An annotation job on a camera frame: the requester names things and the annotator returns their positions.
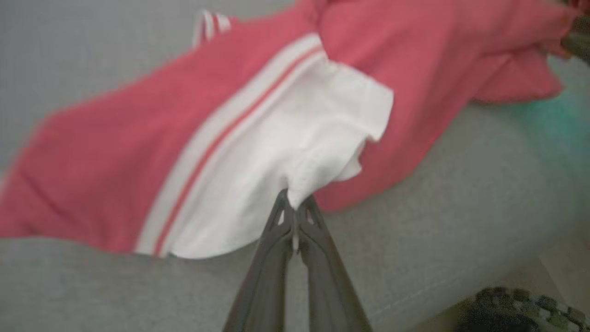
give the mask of gray couch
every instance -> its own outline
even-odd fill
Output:
[[[209,8],[256,15],[286,0],[3,0],[0,169],[54,109],[190,47]],[[376,331],[402,331],[590,220],[590,71],[526,106],[468,106],[414,175],[327,216]],[[115,256],[56,240],[0,241],[0,331],[220,331],[254,246],[207,261]],[[290,266],[288,331],[307,329],[306,270]]]

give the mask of floor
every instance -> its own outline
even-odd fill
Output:
[[[526,288],[590,313],[590,244],[578,233],[564,237],[554,247],[495,285]],[[451,332],[461,304],[423,322],[409,332]]]

